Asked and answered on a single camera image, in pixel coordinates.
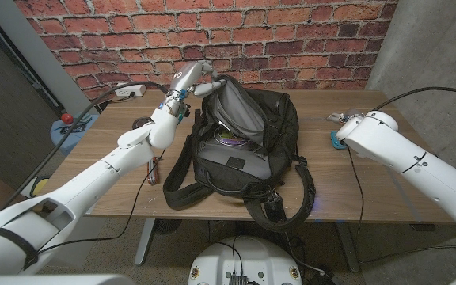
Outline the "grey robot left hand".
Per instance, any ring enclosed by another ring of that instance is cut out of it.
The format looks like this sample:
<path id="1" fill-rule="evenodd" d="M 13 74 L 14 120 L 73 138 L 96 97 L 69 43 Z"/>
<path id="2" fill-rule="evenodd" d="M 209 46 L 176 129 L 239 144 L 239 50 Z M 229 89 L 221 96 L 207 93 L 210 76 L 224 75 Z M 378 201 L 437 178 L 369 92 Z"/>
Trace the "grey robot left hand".
<path id="1" fill-rule="evenodd" d="M 196 85 L 196 82 L 205 74 L 213 77 L 218 75 L 211 65 L 211 61 L 200 60 L 186 63 L 174 74 L 168 96 L 176 100 L 183 100 L 189 94 L 203 98 L 226 84 L 226 79 L 213 79 L 210 83 Z"/>

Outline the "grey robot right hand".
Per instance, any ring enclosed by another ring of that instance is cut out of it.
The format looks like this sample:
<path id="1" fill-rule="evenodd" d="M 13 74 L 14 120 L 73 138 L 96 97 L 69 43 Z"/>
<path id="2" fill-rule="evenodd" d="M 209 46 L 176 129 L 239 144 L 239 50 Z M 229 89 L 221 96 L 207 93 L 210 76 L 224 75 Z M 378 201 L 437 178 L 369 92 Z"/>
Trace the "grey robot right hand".
<path id="1" fill-rule="evenodd" d="M 362 113 L 353 113 L 353 114 L 349 114 L 349 113 L 332 113 L 330 114 L 326 120 L 327 121 L 332 121 L 336 124 L 339 124 L 339 125 L 343 125 L 345 123 L 347 123 L 350 119 L 352 118 L 355 118 L 355 117 L 361 117 L 363 114 Z"/>

